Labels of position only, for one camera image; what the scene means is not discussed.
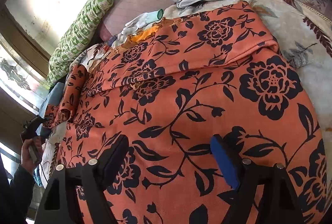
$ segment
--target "bedsheet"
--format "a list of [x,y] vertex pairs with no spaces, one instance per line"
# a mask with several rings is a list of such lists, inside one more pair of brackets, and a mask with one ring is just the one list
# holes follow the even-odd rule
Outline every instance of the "bedsheet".
[[[235,192],[210,153],[218,133],[242,157],[282,162],[306,222],[317,223],[326,203],[319,124],[254,9],[243,1],[162,23],[146,41],[113,49],[91,72],[73,67],[44,124],[68,120],[57,164],[83,165],[125,134],[129,151],[105,192],[119,222],[220,223]],[[77,192],[91,223],[84,190]],[[249,223],[256,216],[253,206]]]
[[[166,18],[210,11],[243,0],[220,0],[194,4],[184,9],[171,6]],[[265,26],[278,40],[282,55],[296,69],[318,115],[327,157],[328,200],[332,203],[332,23],[329,19],[294,0],[245,0],[258,13]]]
[[56,167],[57,163],[57,153],[59,150],[59,145],[62,142],[66,134],[66,121],[55,126],[51,130],[51,135],[45,140],[43,144],[43,157],[41,160],[41,167],[39,169],[39,174],[41,178],[41,183],[44,188],[47,187],[48,180],[52,176],[52,173]]

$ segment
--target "black cable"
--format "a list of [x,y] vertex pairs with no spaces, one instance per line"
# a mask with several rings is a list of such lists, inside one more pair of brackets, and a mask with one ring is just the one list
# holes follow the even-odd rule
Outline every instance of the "black cable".
[[45,176],[45,174],[44,174],[44,170],[43,170],[43,167],[42,167],[41,164],[40,164],[40,167],[41,167],[41,171],[43,172],[43,175],[44,175],[44,178],[45,178],[46,182],[49,183],[49,181],[46,179],[46,176]]

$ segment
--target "black rose print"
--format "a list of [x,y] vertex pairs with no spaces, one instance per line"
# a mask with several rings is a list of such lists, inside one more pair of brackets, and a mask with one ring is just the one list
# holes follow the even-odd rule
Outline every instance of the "black rose print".
[[137,217],[132,215],[129,209],[125,209],[122,213],[122,219],[117,219],[118,223],[137,224]]
[[43,124],[43,126],[46,128],[51,128],[52,124],[54,123],[54,120],[55,120],[54,113],[49,113],[48,120]]
[[240,94],[258,102],[261,115],[278,120],[288,107],[288,101],[303,90],[298,74],[288,68],[279,56],[264,62],[251,62],[247,74],[240,77]]
[[127,51],[125,51],[122,55],[121,62],[122,63],[131,63],[138,60],[143,51],[146,50],[148,43],[142,42],[139,45],[136,45]]
[[138,100],[139,104],[144,106],[153,102],[161,89],[167,88],[174,83],[175,80],[171,76],[160,76],[145,81],[138,90],[134,91],[132,98]]
[[319,212],[323,212],[326,203],[326,158],[323,139],[309,157],[308,180],[304,184],[303,191],[298,196],[302,212],[305,213],[316,206]]
[[119,97],[125,97],[125,96],[127,96],[128,93],[129,93],[129,91],[132,90],[132,88],[130,86],[128,86],[128,85],[121,86],[119,89],[120,89],[120,92],[121,92],[120,95],[119,95]]
[[201,21],[210,21],[210,18],[208,17],[209,12],[201,12],[199,13],[200,20]]
[[76,186],[76,190],[77,190],[77,194],[78,194],[78,198],[80,200],[85,201],[85,196],[84,196],[84,191],[83,191],[83,187],[82,186]]
[[197,33],[201,41],[206,41],[212,47],[222,45],[233,36],[233,29],[236,20],[231,17],[222,20],[214,20],[205,25],[205,30]]
[[[147,205],[146,211],[151,213],[151,214],[157,214],[158,217],[160,218],[161,224],[164,224],[164,220],[161,217],[160,213],[158,212],[157,206],[154,202],[152,202],[152,204],[150,204],[150,205]],[[145,223],[152,223],[146,216],[143,217],[143,222],[144,222],[144,224]]]
[[76,128],[76,140],[82,139],[83,137],[89,137],[89,132],[92,126],[95,124],[95,118],[87,113],[80,124],[75,124]]
[[107,191],[109,194],[121,194],[122,188],[125,188],[125,193],[127,196],[135,202],[135,194],[130,188],[136,188],[139,184],[139,177],[141,175],[140,168],[134,164],[135,155],[134,148],[129,147],[124,162],[120,167],[119,173],[115,177],[113,184],[111,184]]
[[87,96],[94,96],[97,95],[98,93],[102,92],[102,84],[103,84],[103,76],[104,72],[98,70],[93,78],[93,82],[90,85],[90,89],[87,90]]
[[129,76],[122,79],[121,84],[125,85],[127,83],[136,83],[138,81],[144,81],[147,79],[154,78],[155,76],[160,76],[165,74],[165,69],[163,67],[157,67],[157,64],[153,59],[145,62],[141,68],[135,68],[134,71]]

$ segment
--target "folded blanket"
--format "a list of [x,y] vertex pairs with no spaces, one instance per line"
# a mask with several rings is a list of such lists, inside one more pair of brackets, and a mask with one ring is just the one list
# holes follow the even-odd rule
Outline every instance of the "folded blanket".
[[[129,151],[105,191],[117,220],[219,223],[236,193],[210,152],[218,133],[241,157],[283,163],[305,220],[318,222],[326,201],[319,124],[259,16],[239,2],[162,24],[146,41],[112,50],[91,73],[73,67],[59,107],[46,111],[45,126],[68,120],[57,164],[83,165],[125,134]],[[249,223],[256,216],[253,208]]]

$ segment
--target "sleeve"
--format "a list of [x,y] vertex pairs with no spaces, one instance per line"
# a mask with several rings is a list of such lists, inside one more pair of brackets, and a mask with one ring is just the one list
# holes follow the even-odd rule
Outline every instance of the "sleeve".
[[10,188],[18,209],[26,216],[32,200],[34,188],[33,176],[19,165],[14,174],[14,178],[10,181]]

